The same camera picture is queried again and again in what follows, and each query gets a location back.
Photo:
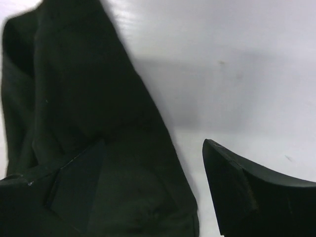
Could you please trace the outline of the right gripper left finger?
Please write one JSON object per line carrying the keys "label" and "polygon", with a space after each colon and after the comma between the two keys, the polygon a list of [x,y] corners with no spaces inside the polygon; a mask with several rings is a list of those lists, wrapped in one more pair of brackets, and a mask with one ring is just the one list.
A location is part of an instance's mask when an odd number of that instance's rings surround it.
{"label": "right gripper left finger", "polygon": [[102,162],[102,140],[0,181],[2,237],[86,237]]}

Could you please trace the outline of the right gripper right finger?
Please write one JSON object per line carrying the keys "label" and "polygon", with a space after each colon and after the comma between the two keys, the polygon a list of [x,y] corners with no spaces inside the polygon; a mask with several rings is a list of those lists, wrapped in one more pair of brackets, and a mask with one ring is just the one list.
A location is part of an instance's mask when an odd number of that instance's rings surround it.
{"label": "right gripper right finger", "polygon": [[266,168],[210,139],[202,156],[222,236],[315,236],[315,182]]}

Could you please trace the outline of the black t shirt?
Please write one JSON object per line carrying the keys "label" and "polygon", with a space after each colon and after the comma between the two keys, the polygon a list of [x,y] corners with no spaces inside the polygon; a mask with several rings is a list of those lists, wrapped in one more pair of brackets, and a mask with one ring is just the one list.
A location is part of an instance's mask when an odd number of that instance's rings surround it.
{"label": "black t shirt", "polygon": [[6,177],[99,140],[88,237],[197,237],[197,201],[169,132],[98,0],[44,0],[2,35]]}

